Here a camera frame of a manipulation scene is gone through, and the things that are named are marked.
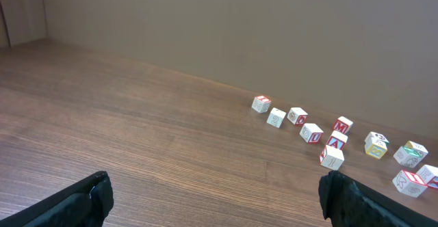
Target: wood grain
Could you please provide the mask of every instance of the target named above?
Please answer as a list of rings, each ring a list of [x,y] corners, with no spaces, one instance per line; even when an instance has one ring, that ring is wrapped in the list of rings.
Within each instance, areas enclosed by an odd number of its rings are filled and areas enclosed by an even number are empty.
[[[330,226],[317,191],[323,144],[288,120],[266,124],[250,108],[256,94],[50,40],[2,51],[0,218],[107,170],[106,226]],[[303,108],[326,142],[339,115]],[[392,158],[399,146],[417,141],[437,165],[436,141],[353,121],[340,171],[438,220],[436,191],[415,199],[391,183],[406,169]],[[391,142],[381,160],[363,151],[370,131]]]

